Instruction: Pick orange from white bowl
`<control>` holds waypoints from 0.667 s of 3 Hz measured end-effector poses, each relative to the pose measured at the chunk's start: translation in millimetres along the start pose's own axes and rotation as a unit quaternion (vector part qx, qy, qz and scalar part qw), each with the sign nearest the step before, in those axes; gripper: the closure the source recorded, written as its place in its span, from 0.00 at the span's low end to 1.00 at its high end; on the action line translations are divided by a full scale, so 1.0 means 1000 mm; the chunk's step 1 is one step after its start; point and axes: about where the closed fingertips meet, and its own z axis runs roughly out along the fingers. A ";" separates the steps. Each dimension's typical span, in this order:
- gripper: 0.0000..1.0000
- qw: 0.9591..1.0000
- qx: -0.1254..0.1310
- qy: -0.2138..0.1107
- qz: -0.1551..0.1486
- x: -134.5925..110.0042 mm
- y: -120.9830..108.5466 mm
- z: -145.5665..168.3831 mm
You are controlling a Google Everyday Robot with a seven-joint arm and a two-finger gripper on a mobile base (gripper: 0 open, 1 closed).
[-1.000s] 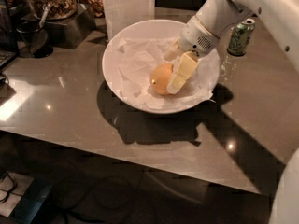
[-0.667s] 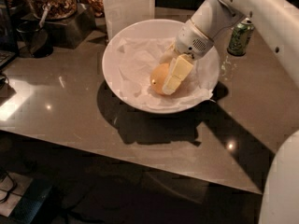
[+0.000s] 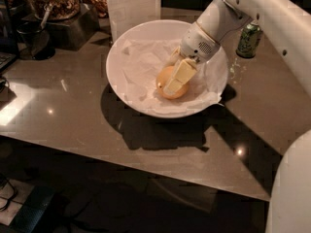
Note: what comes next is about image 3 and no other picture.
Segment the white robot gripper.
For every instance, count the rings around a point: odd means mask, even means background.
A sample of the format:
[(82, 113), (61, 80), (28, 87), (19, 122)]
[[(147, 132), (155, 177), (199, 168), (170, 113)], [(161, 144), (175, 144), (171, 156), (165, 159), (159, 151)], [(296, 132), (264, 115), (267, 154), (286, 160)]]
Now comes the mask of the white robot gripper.
[(197, 22), (193, 23), (181, 40), (180, 47), (173, 50), (166, 66), (174, 66), (163, 92), (176, 96), (197, 72), (197, 62), (211, 59), (219, 50), (220, 44), (205, 33)]

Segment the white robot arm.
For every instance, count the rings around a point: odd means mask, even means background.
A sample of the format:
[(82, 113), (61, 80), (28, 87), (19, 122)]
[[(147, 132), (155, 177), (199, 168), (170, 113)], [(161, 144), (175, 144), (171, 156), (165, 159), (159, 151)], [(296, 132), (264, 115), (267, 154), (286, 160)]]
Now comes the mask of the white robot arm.
[[(213, 0), (168, 63), (177, 71), (206, 62), (228, 32), (255, 20), (311, 95), (311, 15), (290, 0)], [(272, 188), (265, 233), (311, 233), (311, 131), (285, 152)]]

